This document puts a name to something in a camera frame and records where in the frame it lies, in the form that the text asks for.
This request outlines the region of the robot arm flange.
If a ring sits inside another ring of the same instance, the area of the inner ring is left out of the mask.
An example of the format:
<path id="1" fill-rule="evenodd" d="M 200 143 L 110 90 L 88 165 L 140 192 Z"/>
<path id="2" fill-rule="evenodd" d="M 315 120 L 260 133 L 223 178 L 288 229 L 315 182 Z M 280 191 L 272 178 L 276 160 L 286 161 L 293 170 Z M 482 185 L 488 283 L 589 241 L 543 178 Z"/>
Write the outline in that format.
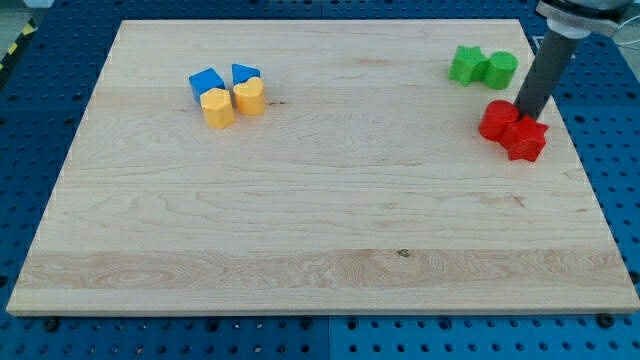
<path id="1" fill-rule="evenodd" d="M 535 11 L 550 30 L 570 39 L 592 33 L 613 37 L 633 0 L 539 0 Z"/>

